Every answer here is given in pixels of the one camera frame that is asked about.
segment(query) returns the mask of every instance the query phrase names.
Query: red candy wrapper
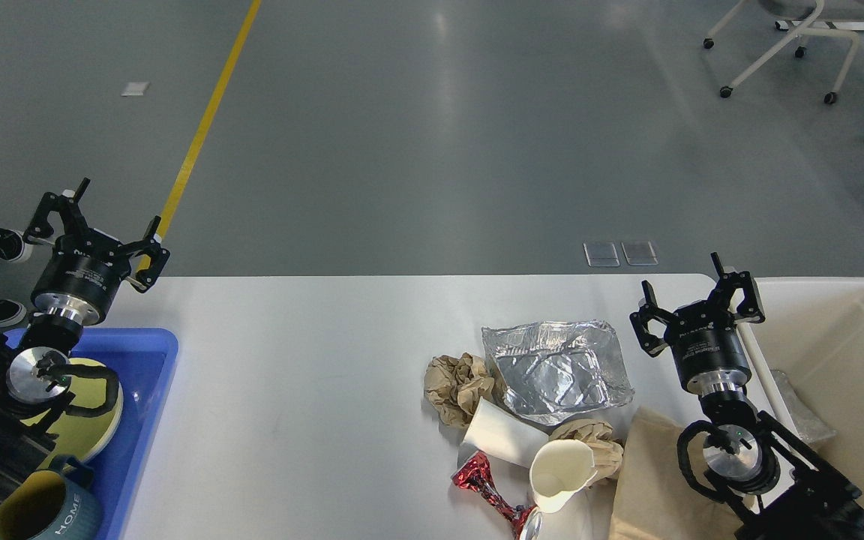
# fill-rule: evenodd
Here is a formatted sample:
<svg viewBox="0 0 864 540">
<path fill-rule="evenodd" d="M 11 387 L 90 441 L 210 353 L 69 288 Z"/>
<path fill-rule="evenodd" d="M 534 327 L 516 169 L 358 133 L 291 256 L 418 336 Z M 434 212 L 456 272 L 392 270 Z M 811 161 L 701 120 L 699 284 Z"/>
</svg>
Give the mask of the red candy wrapper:
<svg viewBox="0 0 864 540">
<path fill-rule="evenodd" d="M 542 513 L 532 506 L 513 506 L 505 502 L 495 490 L 495 482 L 491 478 L 489 457 L 483 451 L 477 451 L 466 464 L 454 475 L 452 483 L 460 489 L 469 489 L 482 496 L 502 517 L 511 524 L 511 532 L 515 540 L 535 538 L 542 525 Z"/>
</svg>

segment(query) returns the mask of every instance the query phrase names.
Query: storage box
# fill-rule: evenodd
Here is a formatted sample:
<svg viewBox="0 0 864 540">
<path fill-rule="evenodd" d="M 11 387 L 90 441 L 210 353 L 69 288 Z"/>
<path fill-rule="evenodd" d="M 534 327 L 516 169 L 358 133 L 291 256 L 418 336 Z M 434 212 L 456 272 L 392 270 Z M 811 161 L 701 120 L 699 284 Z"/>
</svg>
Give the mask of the storage box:
<svg viewBox="0 0 864 540">
<path fill-rule="evenodd" d="M 838 436 L 819 454 L 863 492 L 864 279 L 758 279 L 765 322 L 751 331 L 769 368 L 789 376 L 802 402 Z M 782 398 L 768 392 L 774 407 Z"/>
<path fill-rule="evenodd" d="M 16 346 L 24 331 L 7 331 L 9 345 Z M 122 537 L 178 351 L 176 336 L 162 328 L 86 328 L 72 349 L 72 356 L 96 359 L 115 370 L 124 396 L 119 427 L 105 450 L 89 462 L 95 469 L 91 491 L 105 512 L 96 540 Z"/>
</svg>

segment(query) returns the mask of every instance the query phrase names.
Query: gray floor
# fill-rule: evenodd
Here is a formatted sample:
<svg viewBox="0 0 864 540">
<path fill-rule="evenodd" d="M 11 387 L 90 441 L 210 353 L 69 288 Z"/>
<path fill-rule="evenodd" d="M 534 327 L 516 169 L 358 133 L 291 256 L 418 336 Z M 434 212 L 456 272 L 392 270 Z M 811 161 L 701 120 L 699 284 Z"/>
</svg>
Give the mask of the gray floor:
<svg viewBox="0 0 864 540">
<path fill-rule="evenodd" d="M 250 2 L 0 3 L 0 223 L 93 178 L 131 239 L 161 210 Z M 265 0 L 165 244 L 172 276 L 574 274 L 586 240 L 657 272 L 864 276 L 863 48 L 729 0 Z M 146 97 L 121 98 L 127 81 Z M 47 260 L 0 266 L 25 298 Z"/>
</svg>

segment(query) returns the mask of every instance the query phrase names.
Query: robotic arm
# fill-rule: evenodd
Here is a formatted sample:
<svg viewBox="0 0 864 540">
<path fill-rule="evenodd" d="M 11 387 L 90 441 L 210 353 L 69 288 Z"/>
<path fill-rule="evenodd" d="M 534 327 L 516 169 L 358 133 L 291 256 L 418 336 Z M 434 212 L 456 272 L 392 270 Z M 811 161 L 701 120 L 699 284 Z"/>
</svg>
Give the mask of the robotic arm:
<svg viewBox="0 0 864 540">
<path fill-rule="evenodd" d="M 106 367 L 72 365 L 69 355 L 86 326 L 105 320 L 122 281 L 140 292 L 153 287 L 169 259 L 155 230 L 155 216 L 145 235 L 124 244 L 99 229 L 90 228 L 79 210 L 89 179 L 75 191 L 45 193 L 23 238 L 52 246 L 48 266 L 35 284 L 31 301 L 38 313 L 31 319 L 18 346 L 0 335 L 0 503 L 11 494 L 55 448 L 56 435 L 48 428 L 62 413 L 96 417 L 116 405 L 118 376 Z M 49 223 L 58 213 L 63 233 Z M 133 273 L 134 257 L 148 256 L 147 269 Z M 106 400 L 99 407 L 73 406 L 75 377 L 106 380 Z M 31 426 L 26 420 L 45 413 Z"/>
<path fill-rule="evenodd" d="M 679 437 L 682 475 L 692 489 L 733 509 L 744 523 L 735 531 L 738 540 L 864 538 L 864 509 L 855 502 L 860 489 L 746 397 L 752 370 L 735 325 L 761 323 L 765 315 L 752 276 L 727 270 L 717 253 L 712 262 L 719 279 L 706 300 L 662 310 L 646 280 L 645 300 L 630 315 L 639 346 L 649 356 L 672 349 L 679 384 L 699 397 L 709 417 L 690 424 Z M 731 299 L 738 290 L 745 298 L 733 312 Z M 651 321 L 665 325 L 662 337 L 651 334 Z M 689 459 L 689 443 L 701 434 L 706 435 L 703 476 L 711 487 L 697 481 Z M 763 506 L 761 495 L 775 488 L 781 475 L 779 457 L 792 465 L 795 482 Z M 745 495 L 757 496 L 758 513 L 744 505 Z"/>
</svg>

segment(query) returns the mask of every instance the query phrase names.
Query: white bin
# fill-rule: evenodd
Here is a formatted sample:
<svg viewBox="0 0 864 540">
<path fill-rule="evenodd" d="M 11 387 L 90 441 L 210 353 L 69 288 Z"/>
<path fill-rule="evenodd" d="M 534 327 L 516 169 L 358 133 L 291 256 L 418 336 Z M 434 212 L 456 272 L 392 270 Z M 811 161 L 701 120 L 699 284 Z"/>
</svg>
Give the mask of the white bin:
<svg viewBox="0 0 864 540">
<path fill-rule="evenodd" d="M 838 436 L 819 454 L 863 492 L 864 279 L 757 279 L 765 322 L 751 325 L 771 369 L 789 376 L 796 393 Z M 771 394 L 772 406 L 781 400 Z"/>
</svg>

